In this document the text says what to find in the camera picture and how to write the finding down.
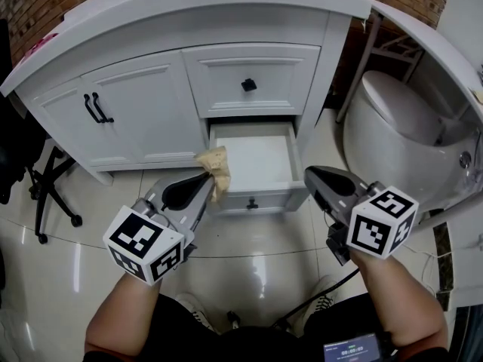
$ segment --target cabinet door handle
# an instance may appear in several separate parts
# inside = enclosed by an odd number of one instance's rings
[[[255,204],[255,199],[252,197],[248,200],[250,204],[247,205],[248,210],[258,209],[258,204]]]
[[[103,111],[100,109],[99,105],[97,104],[97,100],[99,99],[99,94],[98,93],[92,93],[92,98],[94,99],[94,107],[96,108],[97,112],[99,112],[101,118],[103,119],[102,122],[106,123],[114,123],[114,119],[112,118],[106,118],[104,115]]]
[[[89,106],[89,100],[91,98],[87,94],[84,94],[84,99],[85,99],[85,108],[89,111],[89,114],[91,114],[91,117],[96,121],[96,123],[103,124],[104,120],[99,121],[99,119],[97,119],[96,115],[94,114],[91,107]]]
[[[253,91],[257,89],[257,85],[255,84],[255,81],[250,78],[245,79],[245,81],[241,83],[241,86],[243,87],[243,90],[245,90],[245,93],[248,91]]]

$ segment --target toilet lid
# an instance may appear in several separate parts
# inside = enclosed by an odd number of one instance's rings
[[[379,115],[411,140],[433,145],[443,124],[438,114],[407,85],[379,71],[367,71],[362,86]]]

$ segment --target tile floor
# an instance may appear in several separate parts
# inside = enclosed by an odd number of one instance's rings
[[[42,169],[50,149],[39,162]],[[304,167],[345,167],[340,130],[334,113],[325,111],[303,153]],[[111,187],[99,184],[80,167],[61,177],[57,188],[84,225],[73,228],[56,204],[46,210],[41,246],[33,233],[36,203],[30,200],[28,177],[0,205],[0,247],[5,257],[7,287],[0,310],[0,356],[5,360],[68,362],[82,360],[85,328],[122,272],[110,260],[102,235],[122,205],[139,195],[168,170],[119,172]],[[162,292],[190,292],[205,306],[215,327],[228,327],[234,310],[243,324],[271,324],[309,297],[327,274],[339,280],[355,267],[340,267],[325,245],[324,215],[309,198],[295,213],[213,218],[205,215],[196,232],[197,251],[165,278]],[[409,239],[419,251],[435,253],[432,232]],[[436,262],[406,248],[398,259],[418,280],[438,289]],[[365,292],[360,276],[341,287],[342,297]],[[448,313],[448,323],[454,313]]]

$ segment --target toilet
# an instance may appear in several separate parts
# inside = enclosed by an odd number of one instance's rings
[[[440,116],[397,79],[368,71],[346,114],[343,146],[353,173],[401,189],[424,212],[481,190],[479,134],[473,124]]]

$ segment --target forearm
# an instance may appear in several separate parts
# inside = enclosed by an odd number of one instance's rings
[[[125,274],[89,323],[89,345],[127,356],[137,356],[149,334],[159,285],[150,287]]]
[[[352,259],[361,270],[377,315],[398,348],[437,335],[447,347],[446,322],[438,301],[396,259],[380,260],[360,253]]]

